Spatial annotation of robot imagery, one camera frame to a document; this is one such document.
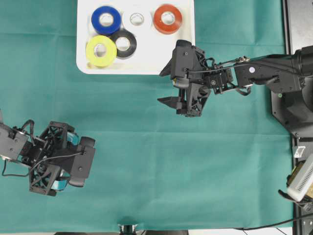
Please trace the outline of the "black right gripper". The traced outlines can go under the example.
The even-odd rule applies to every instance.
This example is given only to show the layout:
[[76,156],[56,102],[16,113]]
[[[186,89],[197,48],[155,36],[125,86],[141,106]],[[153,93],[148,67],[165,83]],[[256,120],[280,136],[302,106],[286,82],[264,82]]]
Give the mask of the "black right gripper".
[[199,117],[211,92],[222,94],[234,89],[230,69],[219,69],[207,63],[205,52],[186,40],[177,40],[172,59],[159,73],[170,75],[178,96],[158,98],[178,115]]

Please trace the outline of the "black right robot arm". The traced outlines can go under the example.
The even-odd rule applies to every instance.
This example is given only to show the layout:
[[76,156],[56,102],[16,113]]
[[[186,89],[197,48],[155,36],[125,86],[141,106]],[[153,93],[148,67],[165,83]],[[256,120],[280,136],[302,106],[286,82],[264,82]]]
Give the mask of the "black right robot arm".
[[313,48],[304,47],[292,55],[242,56],[216,63],[191,42],[177,40],[172,58],[159,75],[170,76],[179,94],[158,101],[178,115],[199,117],[211,92],[236,91],[247,96],[254,84],[265,85],[276,94],[302,90],[305,79],[313,76]]

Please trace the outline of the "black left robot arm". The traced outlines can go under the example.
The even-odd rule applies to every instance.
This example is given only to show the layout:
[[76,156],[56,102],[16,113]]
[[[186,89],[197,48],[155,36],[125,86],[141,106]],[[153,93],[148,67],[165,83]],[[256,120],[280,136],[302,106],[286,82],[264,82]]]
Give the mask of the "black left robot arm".
[[27,120],[22,127],[0,123],[0,157],[27,167],[29,191],[55,196],[67,185],[83,187],[85,180],[71,176],[65,160],[74,160],[79,137],[74,127],[62,122],[50,122],[40,136],[34,136],[35,122]]

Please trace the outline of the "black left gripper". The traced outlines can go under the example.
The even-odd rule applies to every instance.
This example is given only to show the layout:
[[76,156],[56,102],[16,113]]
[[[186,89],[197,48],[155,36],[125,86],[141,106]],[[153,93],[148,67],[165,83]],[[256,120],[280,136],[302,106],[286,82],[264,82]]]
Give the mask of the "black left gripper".
[[79,136],[74,127],[62,122],[50,122],[40,136],[34,139],[35,145],[24,148],[22,162],[30,169],[29,191],[47,196],[56,196],[63,191],[70,179],[70,174],[61,168],[61,151],[66,150],[67,145],[77,145]]

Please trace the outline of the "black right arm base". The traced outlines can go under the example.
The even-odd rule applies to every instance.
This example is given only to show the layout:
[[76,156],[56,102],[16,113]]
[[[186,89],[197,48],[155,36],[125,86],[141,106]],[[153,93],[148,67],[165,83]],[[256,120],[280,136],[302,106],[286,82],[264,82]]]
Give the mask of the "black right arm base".
[[313,137],[313,88],[284,94],[271,93],[271,111],[277,121],[296,138]]

